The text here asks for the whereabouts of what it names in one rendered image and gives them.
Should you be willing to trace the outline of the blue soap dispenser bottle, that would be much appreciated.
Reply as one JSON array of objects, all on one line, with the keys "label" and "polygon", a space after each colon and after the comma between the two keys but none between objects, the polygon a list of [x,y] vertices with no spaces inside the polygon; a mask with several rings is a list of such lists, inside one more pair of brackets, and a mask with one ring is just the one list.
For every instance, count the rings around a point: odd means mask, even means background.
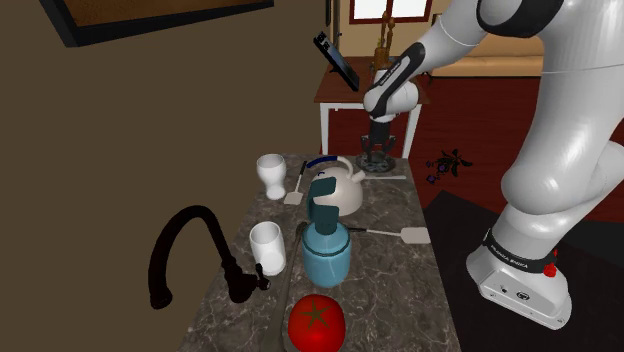
[{"label": "blue soap dispenser bottle", "polygon": [[351,259],[351,237],[339,221],[339,208],[321,205],[320,197],[336,190],[336,178],[317,179],[311,183],[307,197],[310,223],[302,234],[304,269],[319,287],[339,285],[347,276]]}]

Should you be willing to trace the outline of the red framed window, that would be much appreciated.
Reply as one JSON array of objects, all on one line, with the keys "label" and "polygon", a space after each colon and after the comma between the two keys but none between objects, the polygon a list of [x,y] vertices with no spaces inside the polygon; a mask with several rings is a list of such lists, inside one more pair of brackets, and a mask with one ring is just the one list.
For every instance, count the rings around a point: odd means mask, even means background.
[{"label": "red framed window", "polygon": [[350,24],[380,24],[384,14],[396,23],[429,20],[432,0],[349,0]]}]

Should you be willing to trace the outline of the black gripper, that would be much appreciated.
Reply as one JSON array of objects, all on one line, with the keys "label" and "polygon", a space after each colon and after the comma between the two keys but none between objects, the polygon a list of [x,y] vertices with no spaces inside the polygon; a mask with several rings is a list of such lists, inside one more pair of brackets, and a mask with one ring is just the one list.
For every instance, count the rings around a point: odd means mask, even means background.
[{"label": "black gripper", "polygon": [[363,135],[361,137],[361,146],[368,162],[373,160],[372,153],[375,143],[382,143],[379,150],[380,162],[391,162],[393,160],[389,152],[395,146],[396,137],[390,136],[390,125],[390,122],[372,120],[370,122],[369,136]]}]

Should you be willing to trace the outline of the black curved faucet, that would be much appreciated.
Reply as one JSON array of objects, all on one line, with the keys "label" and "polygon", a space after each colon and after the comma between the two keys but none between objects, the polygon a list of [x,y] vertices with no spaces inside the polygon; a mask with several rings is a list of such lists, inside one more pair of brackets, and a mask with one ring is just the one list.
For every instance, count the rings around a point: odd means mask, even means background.
[{"label": "black curved faucet", "polygon": [[236,258],[231,254],[215,214],[206,206],[192,205],[180,210],[167,222],[152,250],[148,266],[148,290],[150,305],[154,310],[167,307],[173,300],[173,294],[168,288],[166,279],[170,251],[179,232],[195,218],[204,222],[211,235],[221,258],[228,294],[233,303],[244,303],[256,288],[260,290],[270,288],[271,283],[263,273],[262,264],[255,264],[255,274],[244,273]]}]

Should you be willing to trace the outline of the black plant with purple flowers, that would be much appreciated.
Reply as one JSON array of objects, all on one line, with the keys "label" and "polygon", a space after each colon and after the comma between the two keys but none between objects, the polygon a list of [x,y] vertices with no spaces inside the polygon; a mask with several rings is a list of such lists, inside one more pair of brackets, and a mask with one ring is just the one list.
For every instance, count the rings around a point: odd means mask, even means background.
[{"label": "black plant with purple flowers", "polygon": [[458,149],[453,149],[450,153],[441,151],[442,156],[435,160],[428,160],[425,166],[430,170],[430,173],[426,176],[425,180],[430,184],[435,184],[441,180],[445,175],[451,174],[453,177],[458,177],[458,170],[460,166],[471,167],[472,162],[465,160],[459,153]]}]

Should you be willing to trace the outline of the red tomato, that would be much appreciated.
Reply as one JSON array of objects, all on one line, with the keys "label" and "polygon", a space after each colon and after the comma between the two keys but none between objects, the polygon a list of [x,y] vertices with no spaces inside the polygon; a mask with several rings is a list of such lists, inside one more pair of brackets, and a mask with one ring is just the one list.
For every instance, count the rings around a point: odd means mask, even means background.
[{"label": "red tomato", "polygon": [[291,310],[288,336],[299,352],[338,352],[346,336],[344,312],[331,297],[306,295]]}]

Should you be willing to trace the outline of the beige sofa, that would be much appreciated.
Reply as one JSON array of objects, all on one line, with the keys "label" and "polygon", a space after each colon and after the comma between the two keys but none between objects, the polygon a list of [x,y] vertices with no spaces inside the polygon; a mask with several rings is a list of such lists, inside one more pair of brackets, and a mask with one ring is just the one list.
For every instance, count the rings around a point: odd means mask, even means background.
[{"label": "beige sofa", "polygon": [[539,77],[543,65],[542,42],[537,37],[486,36],[460,60],[435,68],[434,77]]}]

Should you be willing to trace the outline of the brown table with white legs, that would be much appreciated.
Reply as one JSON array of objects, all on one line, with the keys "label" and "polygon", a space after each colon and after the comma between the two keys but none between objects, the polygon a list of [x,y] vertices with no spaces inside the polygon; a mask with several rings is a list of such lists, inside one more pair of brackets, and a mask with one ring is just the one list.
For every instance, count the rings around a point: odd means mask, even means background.
[{"label": "brown table with white legs", "polygon": [[[319,103],[320,107],[322,154],[329,153],[330,111],[339,111],[344,109],[362,110],[364,91],[372,83],[374,78],[373,56],[346,56],[345,61],[359,76],[359,90],[353,91],[339,72],[334,71],[333,65],[329,64],[314,98],[314,102]],[[403,138],[403,149],[401,154],[401,157],[404,159],[407,159],[410,155],[421,108],[424,104],[428,104],[430,102],[426,91],[419,84],[417,79],[413,78],[411,82],[418,89],[419,100],[417,105],[409,112],[409,118],[406,122],[406,132]]]}]

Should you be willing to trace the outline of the black robot stand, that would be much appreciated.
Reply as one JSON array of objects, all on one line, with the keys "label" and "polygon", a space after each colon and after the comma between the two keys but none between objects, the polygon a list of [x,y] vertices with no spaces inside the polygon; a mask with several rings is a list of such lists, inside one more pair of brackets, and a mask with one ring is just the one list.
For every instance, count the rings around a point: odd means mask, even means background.
[{"label": "black robot stand", "polygon": [[624,223],[583,221],[558,245],[572,314],[553,331],[484,299],[468,274],[496,213],[441,191],[424,215],[462,352],[624,352]]}]

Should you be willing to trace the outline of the white egg cup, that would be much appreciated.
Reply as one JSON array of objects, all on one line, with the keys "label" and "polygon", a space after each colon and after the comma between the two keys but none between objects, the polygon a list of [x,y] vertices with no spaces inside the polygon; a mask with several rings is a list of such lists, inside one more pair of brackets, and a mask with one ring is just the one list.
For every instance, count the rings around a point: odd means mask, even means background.
[{"label": "white egg cup", "polygon": [[279,200],[286,194],[284,180],[286,163],[280,154],[265,154],[258,158],[256,169],[259,179],[265,186],[266,196],[270,200]]}]

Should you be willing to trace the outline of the black framed wall picture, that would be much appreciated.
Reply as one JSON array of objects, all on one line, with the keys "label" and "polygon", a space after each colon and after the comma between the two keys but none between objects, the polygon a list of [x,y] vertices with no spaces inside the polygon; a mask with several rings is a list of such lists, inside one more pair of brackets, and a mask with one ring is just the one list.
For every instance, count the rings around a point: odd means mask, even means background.
[{"label": "black framed wall picture", "polygon": [[39,0],[67,47],[270,8],[274,0]]}]

